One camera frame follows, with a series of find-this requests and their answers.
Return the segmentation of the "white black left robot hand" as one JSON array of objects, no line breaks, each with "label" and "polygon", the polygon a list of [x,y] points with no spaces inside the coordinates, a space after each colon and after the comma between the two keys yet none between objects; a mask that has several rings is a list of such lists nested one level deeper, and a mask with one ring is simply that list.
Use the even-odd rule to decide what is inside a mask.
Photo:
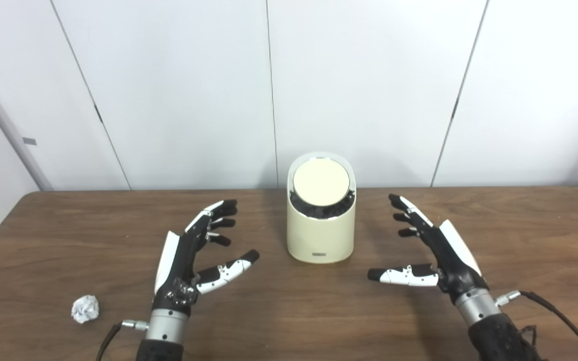
[{"label": "white black left robot hand", "polygon": [[259,260],[259,252],[251,249],[235,260],[204,270],[194,269],[196,256],[206,245],[231,245],[231,240],[216,229],[234,227],[232,216],[237,212],[237,200],[218,201],[201,210],[181,235],[167,234],[156,272],[152,310],[190,316],[200,295],[228,285]]}]

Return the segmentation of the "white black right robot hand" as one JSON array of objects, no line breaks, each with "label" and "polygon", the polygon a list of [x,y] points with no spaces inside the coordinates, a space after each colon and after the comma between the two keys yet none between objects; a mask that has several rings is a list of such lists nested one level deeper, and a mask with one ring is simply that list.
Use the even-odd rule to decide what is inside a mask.
[{"label": "white black right robot hand", "polygon": [[474,289],[488,290],[477,261],[452,222],[445,220],[436,225],[401,195],[390,194],[388,198],[392,207],[398,210],[393,218],[408,224],[408,228],[400,229],[398,235],[422,240],[431,250],[436,264],[369,269],[369,280],[390,285],[438,286],[441,292],[450,296],[451,302]]}]

